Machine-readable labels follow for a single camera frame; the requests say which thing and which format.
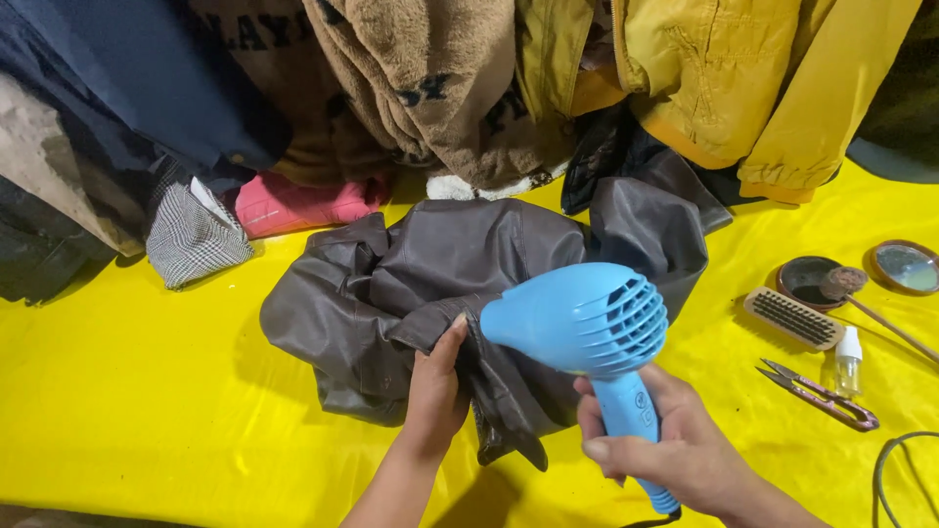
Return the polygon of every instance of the black jacket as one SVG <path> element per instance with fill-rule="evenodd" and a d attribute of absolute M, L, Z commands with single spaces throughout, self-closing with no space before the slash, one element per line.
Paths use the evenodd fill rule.
<path fill-rule="evenodd" d="M 432 349 L 467 312 L 456 372 L 472 395 L 478 459 L 517 449 L 544 470 L 538 437 L 576 421 L 573 378 L 489 343 L 478 316 L 508 287 L 603 260 L 652 279 L 677 317 L 707 265 L 704 233 L 731 217 L 700 185 L 676 184 L 694 173 L 674 152 L 649 166 L 635 179 L 597 183 L 592 228 L 509 198 L 426 200 L 387 229 L 375 213 L 316 233 L 264 301 L 261 327 L 273 345 L 313 364 L 325 411 L 395 426 L 405 415 L 413 351 Z M 703 195 L 689 201 L 659 187 Z M 694 201 L 712 205 L 707 225 Z"/>

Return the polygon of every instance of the hair dryer handle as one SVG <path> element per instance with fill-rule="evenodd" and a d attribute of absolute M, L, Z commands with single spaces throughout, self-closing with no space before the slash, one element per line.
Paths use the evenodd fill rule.
<path fill-rule="evenodd" d="M 629 372 L 609 380 L 591 379 L 591 383 L 609 436 L 640 436 L 658 442 L 658 416 L 639 374 Z M 649 495 L 656 512 L 668 515 L 678 509 L 678 501 L 667 489 L 640 478 L 636 480 Z"/>

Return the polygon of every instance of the shoe brush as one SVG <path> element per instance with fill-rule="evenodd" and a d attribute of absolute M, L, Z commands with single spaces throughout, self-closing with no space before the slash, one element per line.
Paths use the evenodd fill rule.
<path fill-rule="evenodd" d="M 844 337 L 844 325 L 768 287 L 747 295 L 744 309 L 773 328 L 817 350 L 828 350 Z"/>

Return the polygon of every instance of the thread snips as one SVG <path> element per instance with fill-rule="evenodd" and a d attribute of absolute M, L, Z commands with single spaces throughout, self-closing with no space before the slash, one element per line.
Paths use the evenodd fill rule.
<path fill-rule="evenodd" d="M 815 381 L 792 372 L 790 369 L 775 361 L 770 361 L 765 358 L 762 358 L 762 361 L 776 371 L 771 372 L 764 368 L 757 367 L 757 370 L 762 372 L 767 378 L 775 381 L 780 387 L 806 400 L 825 413 L 834 416 L 835 419 L 842 424 L 861 432 L 873 431 L 880 426 L 880 420 L 874 416 L 873 412 L 864 409 L 849 399 L 836 395 L 834 392 L 822 387 L 822 385 Z M 799 385 L 811 389 L 817 396 Z"/>

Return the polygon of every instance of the black cable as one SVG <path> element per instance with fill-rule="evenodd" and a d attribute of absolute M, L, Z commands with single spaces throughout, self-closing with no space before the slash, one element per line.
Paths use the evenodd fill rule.
<path fill-rule="evenodd" d="M 666 524 L 672 524 L 682 517 L 682 507 L 678 506 L 675 511 L 669 513 L 668 517 L 664 519 L 656 520 L 640 520 L 639 522 L 633 522 L 632 524 L 626 524 L 623 528 L 655 528 L 655 526 L 665 526 Z"/>
<path fill-rule="evenodd" d="M 890 522 L 893 522 L 893 525 L 897 528 L 900 527 L 900 523 L 897 522 L 897 518 L 893 515 L 893 510 L 890 509 L 890 506 L 886 503 L 886 496 L 884 496 L 884 463 L 886 462 L 887 456 L 890 455 L 890 452 L 893 451 L 893 448 L 900 445 L 906 440 L 917 436 L 933 436 L 939 438 L 939 433 L 934 433 L 931 431 L 916 431 L 912 433 L 906 433 L 898 438 L 887 442 L 884 445 L 884 449 L 881 450 L 881 454 L 877 457 L 877 463 L 874 464 L 874 489 L 877 490 L 877 495 L 880 497 L 881 504 L 884 506 L 884 511 L 887 516 L 890 518 Z M 877 516 L 877 509 L 874 508 L 874 517 Z"/>

